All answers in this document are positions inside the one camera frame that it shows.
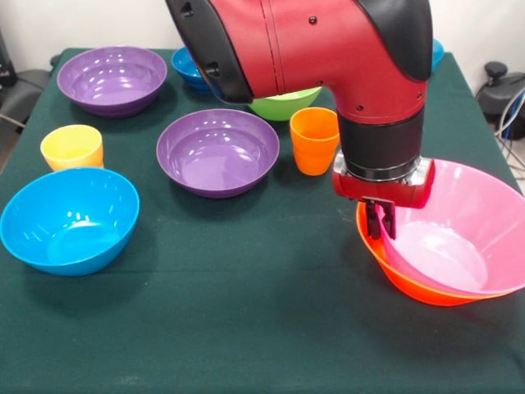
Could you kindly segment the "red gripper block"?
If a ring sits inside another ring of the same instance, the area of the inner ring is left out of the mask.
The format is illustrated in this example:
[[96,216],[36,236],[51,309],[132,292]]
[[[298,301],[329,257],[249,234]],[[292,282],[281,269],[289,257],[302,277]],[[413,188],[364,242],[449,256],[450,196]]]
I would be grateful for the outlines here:
[[[332,185],[337,195],[355,200],[379,199],[383,210],[382,224],[388,236],[396,239],[395,206],[422,208],[430,198],[435,180],[436,165],[433,159],[422,158],[417,168],[405,178],[395,181],[370,182],[351,175],[343,158],[335,158],[332,168]],[[365,201],[367,235],[381,238],[381,224],[376,203]]]

